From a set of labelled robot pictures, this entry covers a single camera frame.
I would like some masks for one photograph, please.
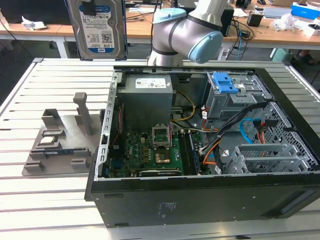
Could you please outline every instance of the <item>yellow wire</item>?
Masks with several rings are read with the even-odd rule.
[[[190,116],[187,116],[187,117],[184,117],[184,118],[178,118],[178,119],[171,119],[171,121],[180,122],[180,121],[185,121],[185,120],[188,120],[188,119],[192,118],[196,113],[196,106],[194,105],[192,100],[187,95],[185,95],[182,91],[178,91],[177,90],[176,92],[182,94],[183,96],[185,96],[186,99],[189,100],[189,102],[192,104],[193,110],[192,110],[192,113],[191,113]]]

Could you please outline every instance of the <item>blue cable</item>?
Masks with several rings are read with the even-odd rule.
[[[236,57],[236,60],[238,61],[239,60],[239,56],[240,56],[240,51],[241,51],[241,44],[242,44],[242,31],[240,30],[239,31],[239,34],[240,34],[240,44],[239,44],[239,48],[238,48],[238,56]]]
[[[245,133],[244,126],[243,126],[243,123],[244,123],[245,121],[254,122],[254,120],[253,120],[252,118],[245,118],[245,119],[243,119],[243,120],[240,122],[240,126],[239,126],[239,128],[240,128],[240,133],[241,133],[241,135],[243,136],[244,140],[246,140],[246,142],[247,142],[248,144],[253,144],[253,142],[250,140],[250,138],[249,138],[249,137],[246,135],[246,133]]]

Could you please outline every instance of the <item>floor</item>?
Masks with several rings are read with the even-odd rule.
[[[21,41],[23,47],[35,58],[59,58],[59,52],[53,43],[50,45],[44,41]],[[7,51],[3,49],[0,52],[0,103],[2,103],[11,92],[20,77],[24,74],[33,58],[21,47],[18,42],[12,42],[13,50]],[[78,58],[75,51],[76,46],[73,42],[69,43],[71,56]],[[272,49],[269,48],[249,48],[243,55],[243,61],[271,61],[269,58]],[[146,59],[150,53],[149,44],[131,44],[128,48],[129,59]],[[312,51],[310,53],[316,61],[320,61],[320,51]],[[229,60],[236,60],[236,55],[231,55]],[[300,74],[309,82],[313,80],[320,65],[308,66],[301,62],[293,65]],[[320,74],[313,83],[316,90],[320,89]]]

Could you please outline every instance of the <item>power supply label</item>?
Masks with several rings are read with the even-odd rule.
[[[111,17],[110,7],[96,5],[96,15],[85,15],[84,6],[79,7],[82,28],[87,48],[93,53],[111,53],[115,49],[113,29],[108,20]]]
[[[165,78],[137,78],[135,80],[136,89],[165,89]]]

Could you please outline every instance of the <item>blue plastic clip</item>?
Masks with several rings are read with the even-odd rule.
[[[226,72],[214,72],[212,76],[215,84],[219,87],[219,93],[237,94],[239,92]]]

